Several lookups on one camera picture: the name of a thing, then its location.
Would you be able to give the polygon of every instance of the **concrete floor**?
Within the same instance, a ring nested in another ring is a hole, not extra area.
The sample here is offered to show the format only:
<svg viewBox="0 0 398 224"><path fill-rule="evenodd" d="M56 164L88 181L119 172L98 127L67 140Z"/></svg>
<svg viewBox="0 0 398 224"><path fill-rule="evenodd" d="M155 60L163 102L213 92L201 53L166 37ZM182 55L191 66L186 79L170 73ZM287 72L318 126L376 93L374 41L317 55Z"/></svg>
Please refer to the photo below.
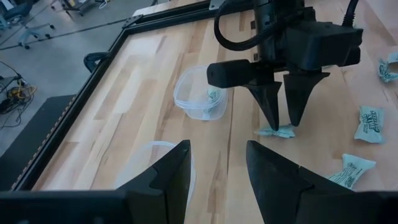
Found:
<svg viewBox="0 0 398 224"><path fill-rule="evenodd" d="M52 39L38 42L31 37L30 49L26 50L17 46L24 29L0 30L0 61L14 67L37 87L34 101L22 115L21 125L0 130L0 155L47 98L78 92L90 74L83 64L83 57L88 53L107 51L121 31L122 20L135 10L150 6L152 0L111 0L102 9L98 9L98 3L88 3L83 17L77 12L70 12L69 16L61 10L58 2L54 4L56 11L53 11L50 3L51 0L40 0L34 5L28 27L49 22L56 29L45 27L41 33L50 34ZM10 74L6 67L0 66L0 75L7 77ZM0 126L7 117L8 114L0 116ZM15 124L15 118L16 113L7 125Z"/></svg>

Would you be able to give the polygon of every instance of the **clear plastic container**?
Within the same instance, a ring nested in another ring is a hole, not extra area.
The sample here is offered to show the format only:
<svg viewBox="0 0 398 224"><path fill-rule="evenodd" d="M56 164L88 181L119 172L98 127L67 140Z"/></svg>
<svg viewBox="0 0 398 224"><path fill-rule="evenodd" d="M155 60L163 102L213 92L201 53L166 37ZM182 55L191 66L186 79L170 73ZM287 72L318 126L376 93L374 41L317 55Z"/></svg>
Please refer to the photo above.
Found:
<svg viewBox="0 0 398 224"><path fill-rule="evenodd" d="M224 115L228 93L208 84L207 67L196 66L184 71L174 89L174 102L190 118L210 121Z"/></svg>
<svg viewBox="0 0 398 224"><path fill-rule="evenodd" d="M132 155L130 161L116 178L114 185L115 188L122 186L127 181L144 172L148 167L170 152L170 150L172 150L175 146L176 144L167 141L151 141L150 143L141 147L136 153L134 153L134 155ZM193 154L191 153L191 182L188 191L187 208L189 202L191 201L193 189L195 188L195 181L195 161L193 160Z"/></svg>

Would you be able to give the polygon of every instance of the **black metal frame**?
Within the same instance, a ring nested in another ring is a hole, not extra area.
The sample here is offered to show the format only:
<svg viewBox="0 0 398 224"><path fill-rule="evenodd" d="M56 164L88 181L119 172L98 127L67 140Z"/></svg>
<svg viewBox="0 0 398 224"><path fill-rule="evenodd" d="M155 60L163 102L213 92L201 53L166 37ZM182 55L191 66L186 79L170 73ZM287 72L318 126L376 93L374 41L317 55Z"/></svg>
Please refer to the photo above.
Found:
<svg viewBox="0 0 398 224"><path fill-rule="evenodd" d="M53 131L51 131L40 150L33 155L30 161L27 161L27 167L21 171L22 174L20 176L16 177L15 183L10 186L11 190L30 190L34 186L128 36L212 18L215 16L216 11L209 10L209 6L210 1L207 0L140 16L140 18L135 20L132 24L125 24L123 30L109 49L107 57L102 59L96 66L89 79L83 85L83 88L79 91L72 104L67 108L64 115L60 118L58 125L56 124L56 127L53 128ZM242 1L226 10L224 14L242 12L250 9L253 9L252 2Z"/></svg>

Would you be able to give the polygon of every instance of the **wooden table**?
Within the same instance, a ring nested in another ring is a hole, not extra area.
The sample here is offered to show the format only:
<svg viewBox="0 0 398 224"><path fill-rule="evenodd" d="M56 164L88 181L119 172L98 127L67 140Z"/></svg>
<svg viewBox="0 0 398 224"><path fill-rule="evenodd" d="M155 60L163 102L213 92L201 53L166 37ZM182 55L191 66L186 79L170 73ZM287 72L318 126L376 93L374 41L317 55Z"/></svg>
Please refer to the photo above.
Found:
<svg viewBox="0 0 398 224"><path fill-rule="evenodd" d="M349 0L308 0L319 21L340 24ZM161 11L189 0L138 10ZM180 74L194 65L247 58L256 49L232 52L213 35L213 19L130 36L81 111L39 181L37 190L112 189L130 157L149 141L190 139L197 179L186 223L262 223L246 168L246 142L254 139L323 176L342 169L343 153L377 162L354 189L398 189L398 86L376 75L379 57L398 50L394 0L361 0L356 25L364 28L359 65L327 69L313 90L296 138L259 137L264 115L245 88L228 91L224 116L190 119L174 105ZM221 31L231 40L254 35L253 12L224 16ZM282 75L276 79L282 81ZM385 144L354 140L359 106L385 109ZM289 123L285 91L279 91L280 123Z"/></svg>

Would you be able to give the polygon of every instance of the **tangled wires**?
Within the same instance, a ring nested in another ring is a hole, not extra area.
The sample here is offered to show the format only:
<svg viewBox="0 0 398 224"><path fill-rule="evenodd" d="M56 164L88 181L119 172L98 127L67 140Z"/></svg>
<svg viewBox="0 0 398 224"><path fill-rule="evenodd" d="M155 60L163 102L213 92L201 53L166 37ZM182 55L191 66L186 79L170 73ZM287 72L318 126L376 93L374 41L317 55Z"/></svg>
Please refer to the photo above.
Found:
<svg viewBox="0 0 398 224"><path fill-rule="evenodd" d="M0 126L0 130L20 125L23 112L34 99L36 87L29 85L23 79L19 79L17 84L18 86L12 87L6 91L7 98L0 104L1 114L9 114L2 126ZM15 112L18 113L15 124L7 124L8 120Z"/></svg>

